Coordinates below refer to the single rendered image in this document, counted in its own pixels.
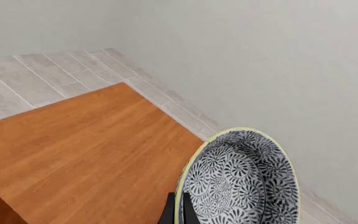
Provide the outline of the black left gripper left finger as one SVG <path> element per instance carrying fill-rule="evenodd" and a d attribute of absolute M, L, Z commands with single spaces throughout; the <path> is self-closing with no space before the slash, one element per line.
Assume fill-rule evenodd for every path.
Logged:
<path fill-rule="evenodd" d="M 158 220 L 158 224 L 175 224 L 176 211 L 176 195 L 174 192 L 170 192 L 167 196 L 167 201 Z"/>

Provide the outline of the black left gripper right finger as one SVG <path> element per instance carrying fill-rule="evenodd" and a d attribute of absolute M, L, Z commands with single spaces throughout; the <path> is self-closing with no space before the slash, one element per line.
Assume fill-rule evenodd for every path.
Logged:
<path fill-rule="evenodd" d="M 184 224 L 200 224 L 189 193 L 183 194 L 183 219 Z"/>

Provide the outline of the wooden cabinet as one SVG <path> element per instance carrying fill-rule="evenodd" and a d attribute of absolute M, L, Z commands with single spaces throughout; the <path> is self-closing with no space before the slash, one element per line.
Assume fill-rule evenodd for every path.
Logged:
<path fill-rule="evenodd" d="M 0 120 L 0 197 L 28 224 L 157 224 L 202 140 L 118 83 Z"/>

